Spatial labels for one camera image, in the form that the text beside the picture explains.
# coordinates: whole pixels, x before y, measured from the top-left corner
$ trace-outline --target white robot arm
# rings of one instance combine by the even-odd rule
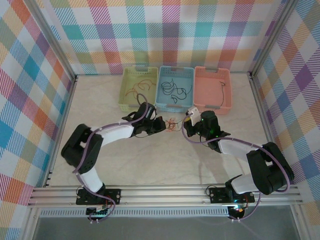
[[[95,164],[103,146],[117,141],[119,139],[127,139],[134,137],[137,134],[145,131],[148,135],[159,133],[166,129],[166,124],[162,117],[156,118],[156,108],[152,104],[148,104],[146,115],[138,122],[134,122],[143,116],[146,110],[146,103],[142,103],[137,112],[132,112],[128,116],[123,117],[119,124],[101,129],[97,131],[87,143],[89,135],[92,134],[98,127],[88,127],[85,124],[80,124],[73,132],[67,143],[64,145],[61,155],[65,158],[69,165],[78,168],[81,158],[84,154],[84,144],[87,144],[87,153],[84,162],[78,169],[78,174],[84,186],[93,193],[103,195],[105,186],[100,180]],[[124,122],[134,122],[132,124],[120,124]]]

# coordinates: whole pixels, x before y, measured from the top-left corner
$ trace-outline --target light green plastic basket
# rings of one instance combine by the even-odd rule
[[[152,66],[129,66],[123,70],[121,89],[118,104],[123,112],[134,112],[139,108],[137,93],[143,94],[148,103],[155,104],[158,87],[158,68]]]

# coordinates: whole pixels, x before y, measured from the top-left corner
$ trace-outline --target plaid wallpaper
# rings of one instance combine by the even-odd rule
[[[18,238],[69,97],[66,75],[22,0],[0,0],[0,240]]]
[[[256,83],[320,238],[320,3],[300,0]]]
[[[253,61],[251,62],[251,65],[249,67],[249,70],[248,72],[252,72],[254,66],[256,65],[257,63],[257,60],[259,59],[260,57],[260,54],[262,52],[262,50],[265,48],[266,44],[267,44],[267,41],[269,40],[270,38],[270,35],[272,34],[272,32],[274,31],[276,25],[277,25],[277,21],[286,5],[286,3],[288,2],[288,0],[281,0],[281,3],[280,5],[278,6],[274,16],[273,16],[273,19],[267,29],[267,31],[265,32],[265,35],[259,45],[259,48],[258,50],[256,51],[255,55],[254,55],[254,58],[253,58]]]
[[[131,65],[247,72],[281,5],[281,0],[37,2],[74,71],[88,75],[121,74]]]

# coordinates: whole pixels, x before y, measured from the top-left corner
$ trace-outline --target orange wire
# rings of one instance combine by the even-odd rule
[[[125,93],[125,96],[127,96],[129,93],[133,93],[133,97],[135,99],[137,99],[137,95],[138,95],[138,91],[136,90],[136,85],[138,86],[138,88],[140,88],[142,91],[143,90],[146,90],[146,87],[144,85],[147,85],[148,86],[148,90],[150,90],[151,86],[152,85],[156,85],[155,83],[153,83],[150,79],[144,79],[140,82],[137,82],[133,85],[132,88],[130,88],[126,93]]]
[[[174,131],[176,129],[176,124],[177,123],[176,123],[176,118],[175,117],[171,117],[169,119],[169,121],[166,120],[165,123],[167,124],[167,128],[166,128],[167,132],[172,132],[172,131]]]

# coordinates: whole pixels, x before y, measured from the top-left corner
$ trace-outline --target white table surface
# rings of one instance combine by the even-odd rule
[[[80,76],[63,132],[59,153],[50,180],[51,186],[79,185],[60,152],[79,124],[103,126],[126,116],[118,106],[122,76]],[[266,143],[252,90],[244,73],[231,74],[233,106],[227,115],[218,115],[221,130],[235,138]],[[159,112],[164,120],[182,113]],[[208,147],[191,144],[179,131],[163,131],[145,138],[121,139],[104,146],[96,170],[106,185],[130,184],[223,184],[232,177],[250,172],[247,162]]]

